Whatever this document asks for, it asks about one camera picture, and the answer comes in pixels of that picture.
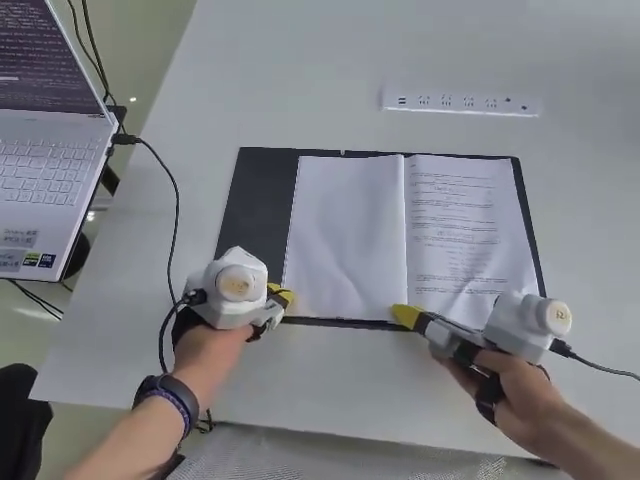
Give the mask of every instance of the power strip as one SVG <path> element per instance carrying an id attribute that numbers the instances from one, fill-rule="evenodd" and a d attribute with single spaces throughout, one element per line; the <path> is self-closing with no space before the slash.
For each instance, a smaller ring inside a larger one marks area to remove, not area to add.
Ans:
<path id="1" fill-rule="evenodd" d="M 382 109 L 505 117 L 539 117 L 542 106 L 541 102 L 520 95 L 474 95 L 444 91 L 405 92 L 385 89 L 382 92 Z"/>

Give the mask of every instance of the hand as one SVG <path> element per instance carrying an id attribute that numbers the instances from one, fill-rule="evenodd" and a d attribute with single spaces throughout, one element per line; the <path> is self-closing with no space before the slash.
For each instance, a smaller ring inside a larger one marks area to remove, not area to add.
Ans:
<path id="1" fill-rule="evenodd" d="M 479 384 L 451 360 L 436 359 L 455 377 L 465 391 L 475 397 Z M 547 457 L 547 427 L 568 405 L 544 372 L 524 360 L 482 350 L 475 364 L 500 375 L 506 400 L 495 408 L 497 427 L 525 450 Z"/>
<path id="2" fill-rule="evenodd" d="M 235 367 L 252 333 L 250 325 L 235 330 L 198 326 L 185 333 L 176 345 L 171 375 L 193 391 L 201 411 L 211 405 L 217 388 Z"/>

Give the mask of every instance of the floor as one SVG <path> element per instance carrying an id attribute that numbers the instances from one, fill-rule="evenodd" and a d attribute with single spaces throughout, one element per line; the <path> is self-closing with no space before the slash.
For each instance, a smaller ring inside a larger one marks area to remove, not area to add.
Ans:
<path id="1" fill-rule="evenodd" d="M 51 3 L 73 37 L 67 0 Z M 73 0 L 73 4 L 80 9 L 79 0 Z M 111 90 L 118 102 L 129 108 L 126 125 L 132 133 L 140 132 L 144 125 L 194 5 L 195 0 L 88 0 Z M 125 174 L 129 155 L 130 151 L 122 149 L 111 160 L 119 175 Z M 98 213 L 86 223 L 85 233 L 90 240 L 98 234 L 104 215 Z M 73 287 L 76 280 L 70 279 L 69 286 Z M 59 285 L 24 285 L 62 310 L 71 296 Z M 57 325 L 57 320 L 13 285 L 0 281 L 0 366 L 22 362 L 37 367 L 45 358 L 49 336 Z M 45 437 L 38 476 L 42 480 L 62 478 L 66 468 L 90 450 L 123 414 L 72 405 L 56 404 L 53 408 L 54 420 Z"/>

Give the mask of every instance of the book page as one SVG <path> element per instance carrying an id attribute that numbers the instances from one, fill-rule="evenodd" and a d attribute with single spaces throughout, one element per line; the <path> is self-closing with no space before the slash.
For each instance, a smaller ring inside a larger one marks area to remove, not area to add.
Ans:
<path id="1" fill-rule="evenodd" d="M 500 293 L 537 294 L 511 161 L 406 162 L 409 303 L 483 328 Z"/>
<path id="2" fill-rule="evenodd" d="M 283 277 L 294 315 L 392 320 L 407 302 L 404 157 L 301 157 Z"/>

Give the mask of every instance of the white laptop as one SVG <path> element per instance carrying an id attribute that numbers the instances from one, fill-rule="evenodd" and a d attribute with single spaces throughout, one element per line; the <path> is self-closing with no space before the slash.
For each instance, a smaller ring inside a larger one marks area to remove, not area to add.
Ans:
<path id="1" fill-rule="evenodd" d="M 60 280 L 117 130 L 48 1 L 0 1 L 0 278 Z"/>

